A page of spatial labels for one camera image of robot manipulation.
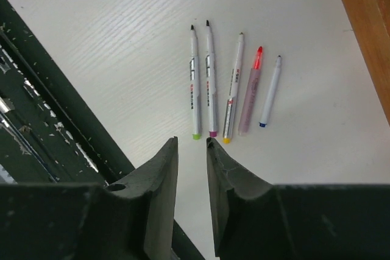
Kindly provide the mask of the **blue capped whiteboard marker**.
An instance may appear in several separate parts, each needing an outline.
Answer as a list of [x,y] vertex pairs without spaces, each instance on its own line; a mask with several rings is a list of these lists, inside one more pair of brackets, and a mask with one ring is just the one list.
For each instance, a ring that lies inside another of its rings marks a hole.
[[280,78],[280,73],[282,69],[282,56],[279,55],[275,61],[275,67],[274,67],[274,72],[272,75],[272,79],[269,85],[268,93],[266,95],[266,99],[263,105],[263,111],[261,113],[261,118],[259,121],[259,126],[261,128],[265,128],[268,124],[268,120],[271,114],[272,110],[272,105],[274,102],[277,86],[278,86],[278,81]]

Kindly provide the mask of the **orange wooden compartment tray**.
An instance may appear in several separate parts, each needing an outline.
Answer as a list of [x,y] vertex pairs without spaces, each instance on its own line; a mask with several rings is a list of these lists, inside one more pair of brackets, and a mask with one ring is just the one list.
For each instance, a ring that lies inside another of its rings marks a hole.
[[342,3],[389,119],[389,0],[342,0]]

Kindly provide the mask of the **magenta capped marker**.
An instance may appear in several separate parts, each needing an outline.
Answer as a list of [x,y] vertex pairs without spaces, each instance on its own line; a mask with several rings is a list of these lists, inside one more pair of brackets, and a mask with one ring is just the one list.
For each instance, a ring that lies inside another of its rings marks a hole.
[[208,132],[210,137],[218,135],[218,105],[215,73],[215,50],[213,33],[210,21],[206,20],[207,30],[207,53],[205,58],[206,78],[207,78],[207,107],[208,107]]

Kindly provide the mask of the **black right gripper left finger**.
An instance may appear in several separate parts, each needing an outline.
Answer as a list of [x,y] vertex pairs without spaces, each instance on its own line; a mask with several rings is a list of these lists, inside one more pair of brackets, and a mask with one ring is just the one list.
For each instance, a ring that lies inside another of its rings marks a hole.
[[121,228],[134,259],[170,259],[179,166],[178,138],[105,189],[131,204]]

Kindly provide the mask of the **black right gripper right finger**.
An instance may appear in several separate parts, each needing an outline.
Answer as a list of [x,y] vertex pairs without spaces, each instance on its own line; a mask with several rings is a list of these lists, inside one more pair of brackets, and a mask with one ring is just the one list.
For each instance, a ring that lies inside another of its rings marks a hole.
[[219,259],[291,259],[273,185],[207,139],[207,175],[214,251]]

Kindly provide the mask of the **pink highlighter pen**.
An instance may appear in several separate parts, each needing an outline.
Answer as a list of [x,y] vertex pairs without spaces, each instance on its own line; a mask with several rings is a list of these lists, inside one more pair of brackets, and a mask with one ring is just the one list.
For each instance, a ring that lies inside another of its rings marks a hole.
[[260,71],[262,66],[263,47],[260,46],[257,50],[254,63],[250,70],[250,75],[247,83],[246,94],[244,97],[243,109],[238,126],[238,134],[245,136],[249,131],[250,121],[257,95],[258,83],[260,80]]

